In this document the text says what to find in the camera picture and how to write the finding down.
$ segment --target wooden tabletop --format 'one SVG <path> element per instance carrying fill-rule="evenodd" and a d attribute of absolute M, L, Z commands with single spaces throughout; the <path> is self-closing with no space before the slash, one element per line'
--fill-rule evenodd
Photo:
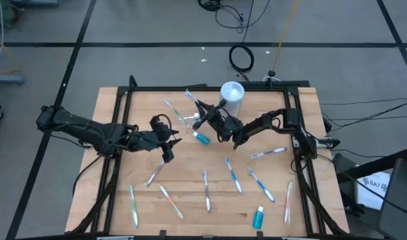
<path fill-rule="evenodd" d="M 95 106 L 93 120 L 109 123 L 115 105 L 117 88 L 101 88 Z M 317 137 L 325 135 L 320 106 L 314 88 L 300 88 L 300 101 L 304 114 L 306 129 Z M 218 92 L 193 92 L 205 103 L 217 104 Z M 164 113 L 172 121 L 173 129 L 180 131 L 177 138 L 183 140 L 174 146 L 174 160 L 165 164 L 153 183 L 146 187 L 146 182 L 161 163 L 161 149 L 151 152 L 123 152 L 121 170 L 117 184 L 111 235 L 159 235 L 167 230 L 168 235 L 217 235 L 217 236 L 255 236 L 252 228 L 254 212 L 258 206 L 264 207 L 262 231 L 265 236 L 306 236 L 300 192 L 296 174 L 290 169 L 293 159 L 289 135 L 280 135 L 266 130 L 254 135 L 250 140 L 233 150 L 233 143 L 218 143 L 216 133 L 205 124 L 200 132 L 211 138 L 209 146 L 202 145 L 186 129 L 162 101 L 168 99 L 183 115 L 193 115 L 196 108 L 182 91 L 137 91 L 133 92 L 129 124 L 139 125 L 140 130 L 151 130 L 150 119 Z M 247 92 L 239 118 L 246 124 L 262 113 L 285 107 L 284 96 L 276 92 Z M 287 147 L 287 151 L 251 160 L 250 155 L 278 147 Z M 330 158 L 330 151 L 319 149 L 318 154 Z M 95 159 L 94 150 L 85 150 L 81 168 Z M 228 166 L 224 159 L 230 158 L 244 191 L 238 193 Z M 95 203 L 103 161 L 88 170 L 79 180 L 71 205 L 66 231 L 72 230 L 86 216 Z M 251 167 L 257 177 L 276 198 L 272 203 L 256 180 L 248 173 Z M 208 173 L 211 213 L 206 210 L 203 171 Z M 338 189 L 334 166 L 320 158 L 314 160 L 314 171 L 322 205 L 343 228 L 348 231 L 348 224 Z M 291 204 L 291 223 L 284 224 L 285 199 L 288 182 L 294 182 Z M 180 219 L 163 196 L 158 183 L 162 184 L 171 198 L 176 202 L 184 219 Z M 133 185 L 137 202 L 139 228 L 134 229 L 131 218 L 131 200 L 128 186 Z M 314 232 L 318 232 L 314 208 L 309 201 Z M 99 230 L 103 229 L 106 206 L 102 207 Z"/>

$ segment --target white container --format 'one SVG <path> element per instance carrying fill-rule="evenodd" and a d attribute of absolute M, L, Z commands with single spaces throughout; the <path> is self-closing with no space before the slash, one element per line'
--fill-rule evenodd
<path fill-rule="evenodd" d="M 227 103 L 224 106 L 224 109 L 233 117 L 238 116 L 244 97 L 244 87 L 235 81 L 224 83 L 220 91 L 220 101 L 222 99 L 226 100 Z M 224 117 L 227 117 L 227 114 L 224 111 L 221 111 L 221 113 Z"/>

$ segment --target blue bottle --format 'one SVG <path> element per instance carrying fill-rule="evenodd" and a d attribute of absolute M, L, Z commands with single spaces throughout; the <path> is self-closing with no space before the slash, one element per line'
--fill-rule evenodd
<path fill-rule="evenodd" d="M 209 139 L 202 133 L 194 132 L 193 136 L 195 136 L 195 138 L 204 145 L 208 146 L 211 143 L 211 139 Z"/>
<path fill-rule="evenodd" d="M 254 213 L 254 222 L 252 223 L 252 227 L 255 229 L 261 229 L 263 225 L 263 207 L 258 207 L 256 213 Z"/>

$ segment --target concrete floor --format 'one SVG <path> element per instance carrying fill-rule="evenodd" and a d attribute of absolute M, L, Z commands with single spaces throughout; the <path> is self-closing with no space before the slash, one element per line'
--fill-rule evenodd
<path fill-rule="evenodd" d="M 223 0 L 248 15 L 250 1 Z M 18 26 L 6 30 L 6 42 L 74 43 L 90 0 L 60 0 L 57 8 L 26 9 Z M 250 27 L 246 41 L 279 41 L 293 1 L 272 0 L 265 15 Z M 407 0 L 384 0 L 402 41 L 407 43 Z M 256 1 L 252 19 L 265 1 Z M 234 23 L 227 13 L 220 21 Z M 219 26 L 214 13 L 195 1 L 98 0 L 85 43 L 238 42 L 243 35 Z M 376 0 L 300 1 L 286 42 L 394 43 Z M 207 83 L 220 86 L 240 80 L 228 61 L 229 47 L 81 48 L 63 100 L 73 113 L 91 117 L 100 87 L 126 85 L 134 75 L 140 86 Z M 0 239 L 6 237 L 42 134 L 35 120 L 40 106 L 53 104 L 73 51 L 70 47 L 12 47 L 0 70 L 20 68 L 26 83 L 0 85 L 5 118 L 0 124 Z M 248 77 L 261 81 L 272 68 L 277 49 L 254 47 L 256 62 Z M 248 57 L 234 54 L 239 64 Z M 407 66 L 397 48 L 282 49 L 277 77 L 309 80 L 321 103 L 407 97 Z M 365 117 L 404 101 L 323 106 L 331 118 Z M 407 115 L 407 106 L 386 116 Z M 340 148 L 364 155 L 389 155 L 407 148 L 407 119 L 367 121 L 333 132 Z M 371 159 L 344 153 L 362 164 Z M 17 237 L 62 234 L 71 205 L 71 188 L 83 150 L 51 139 Z M 351 220 L 351 231 L 374 233 Z"/>

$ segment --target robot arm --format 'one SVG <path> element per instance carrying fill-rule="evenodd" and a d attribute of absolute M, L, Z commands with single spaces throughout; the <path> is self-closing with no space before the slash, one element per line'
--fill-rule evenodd
<path fill-rule="evenodd" d="M 91 144 L 99 155 L 113 157 L 118 149 L 126 151 L 151 151 L 159 147 L 163 151 L 163 160 L 169 163 L 173 159 L 172 147 L 181 141 L 168 141 L 178 131 L 171 129 L 166 115 L 154 116 L 150 121 L 152 131 L 138 131 L 137 125 L 118 123 L 98 123 L 66 111 L 62 107 L 43 106 L 36 120 L 37 128 L 43 132 L 62 131 L 82 142 Z M 159 117 L 166 117 L 169 126 L 163 124 Z"/>

